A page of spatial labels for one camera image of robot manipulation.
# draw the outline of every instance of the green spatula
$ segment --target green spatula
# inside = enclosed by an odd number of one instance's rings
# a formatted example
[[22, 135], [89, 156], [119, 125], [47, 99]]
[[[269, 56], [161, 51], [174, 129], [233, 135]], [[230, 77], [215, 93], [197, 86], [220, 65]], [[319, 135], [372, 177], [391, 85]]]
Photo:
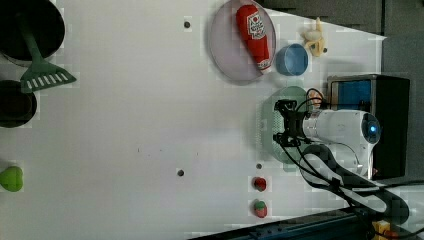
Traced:
[[21, 77], [21, 91], [31, 93], [41, 89], [75, 82], [77, 79], [65, 69], [53, 65], [41, 56], [37, 42], [24, 14], [16, 16], [19, 29], [32, 56], [32, 64]]

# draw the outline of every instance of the red ketchup bottle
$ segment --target red ketchup bottle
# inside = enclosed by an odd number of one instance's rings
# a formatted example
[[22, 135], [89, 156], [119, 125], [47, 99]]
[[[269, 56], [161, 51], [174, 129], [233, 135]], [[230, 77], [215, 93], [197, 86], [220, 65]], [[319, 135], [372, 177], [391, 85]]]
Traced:
[[270, 72], [271, 60], [264, 24], [255, 5], [244, 5], [236, 14], [241, 38], [263, 74]]

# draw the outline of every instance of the small toy figure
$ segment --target small toy figure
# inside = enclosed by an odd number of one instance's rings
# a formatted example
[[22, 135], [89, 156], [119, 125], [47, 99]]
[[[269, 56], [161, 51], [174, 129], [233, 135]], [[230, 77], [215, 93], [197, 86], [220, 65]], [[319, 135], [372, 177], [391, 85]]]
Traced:
[[306, 41], [305, 48], [309, 49], [314, 57], [319, 57], [322, 53], [327, 52], [327, 48], [324, 48], [325, 41], [322, 36], [322, 27], [319, 18], [316, 20], [316, 30], [304, 33], [303, 37]]

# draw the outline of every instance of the green fruit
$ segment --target green fruit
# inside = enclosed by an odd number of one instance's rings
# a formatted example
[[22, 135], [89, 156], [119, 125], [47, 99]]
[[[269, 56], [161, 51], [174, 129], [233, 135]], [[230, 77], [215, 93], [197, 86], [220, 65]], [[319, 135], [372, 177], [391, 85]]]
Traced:
[[10, 192], [21, 190], [24, 185], [22, 180], [22, 169], [19, 167], [9, 167], [0, 173], [0, 184]]

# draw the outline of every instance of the black box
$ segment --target black box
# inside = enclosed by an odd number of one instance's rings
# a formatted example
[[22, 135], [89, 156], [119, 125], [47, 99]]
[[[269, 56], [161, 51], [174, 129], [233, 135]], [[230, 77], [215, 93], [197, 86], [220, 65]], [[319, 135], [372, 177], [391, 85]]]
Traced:
[[328, 77], [331, 109], [357, 109], [373, 114], [382, 127], [368, 168], [373, 180], [405, 175], [409, 86], [405, 78], [384, 75]]

